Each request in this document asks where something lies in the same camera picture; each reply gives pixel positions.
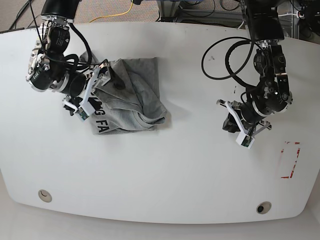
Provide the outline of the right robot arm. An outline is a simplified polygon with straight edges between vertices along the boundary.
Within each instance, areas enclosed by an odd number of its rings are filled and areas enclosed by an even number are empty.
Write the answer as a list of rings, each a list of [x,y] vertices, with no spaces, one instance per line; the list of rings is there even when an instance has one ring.
[[[108,60],[94,63],[91,48],[73,21],[79,1],[47,0],[42,8],[44,22],[36,28],[37,40],[31,52],[26,81],[37,92],[62,93],[63,107],[82,121],[100,108],[91,97],[94,88],[110,83],[117,90],[125,88],[124,81],[112,69]],[[84,43],[87,59],[76,54],[64,55],[73,31]]]

